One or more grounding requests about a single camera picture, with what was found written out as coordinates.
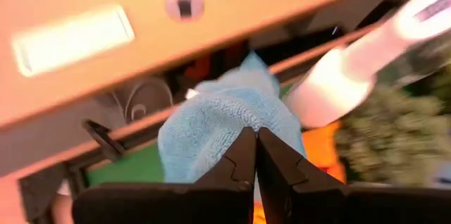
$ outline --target blue microfiber cloth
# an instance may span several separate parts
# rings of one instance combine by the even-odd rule
[[[195,182],[247,126],[269,128],[305,156],[299,120],[278,98],[277,79],[255,53],[239,68],[194,90],[199,94],[185,101],[159,131],[166,182]]]

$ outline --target rectangular slot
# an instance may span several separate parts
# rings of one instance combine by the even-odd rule
[[[13,37],[20,72],[34,76],[72,64],[135,38],[124,10],[109,6]]]

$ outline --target green surface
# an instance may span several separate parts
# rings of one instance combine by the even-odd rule
[[[103,182],[163,182],[157,144],[145,147],[87,173],[89,185]]]

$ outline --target microfiber towel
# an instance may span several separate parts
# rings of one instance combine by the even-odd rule
[[[166,182],[195,182],[247,126],[255,131],[267,127],[305,156],[299,120],[278,98],[277,79],[255,53],[239,68],[194,90],[199,94],[185,101],[159,130]]]

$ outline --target black clip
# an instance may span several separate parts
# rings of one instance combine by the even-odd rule
[[[112,140],[108,136],[108,133],[111,131],[110,129],[89,119],[83,121],[82,126],[99,143],[107,159],[118,161],[123,156],[125,148],[119,142]]]

